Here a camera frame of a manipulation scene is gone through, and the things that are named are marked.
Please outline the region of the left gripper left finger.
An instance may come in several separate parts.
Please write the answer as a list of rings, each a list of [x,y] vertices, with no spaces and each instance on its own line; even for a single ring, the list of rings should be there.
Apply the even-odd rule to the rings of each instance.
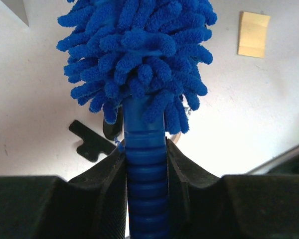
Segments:
[[[0,176],[0,239],[123,239],[125,169],[114,150],[70,181]]]

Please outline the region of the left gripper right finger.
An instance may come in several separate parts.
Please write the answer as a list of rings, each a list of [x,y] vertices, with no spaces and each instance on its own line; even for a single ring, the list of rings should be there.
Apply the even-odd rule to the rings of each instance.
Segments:
[[[167,141],[173,239],[299,239],[299,175],[209,173]]]

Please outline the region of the blue microfiber duster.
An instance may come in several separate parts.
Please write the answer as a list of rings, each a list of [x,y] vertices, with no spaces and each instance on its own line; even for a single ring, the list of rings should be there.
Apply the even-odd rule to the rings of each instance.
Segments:
[[[202,45],[217,21],[211,3],[75,0],[57,21],[73,28],[56,46],[69,54],[71,97],[109,124],[123,114],[131,238],[170,238],[165,135],[188,132],[185,107],[207,94],[198,64],[213,60]]]

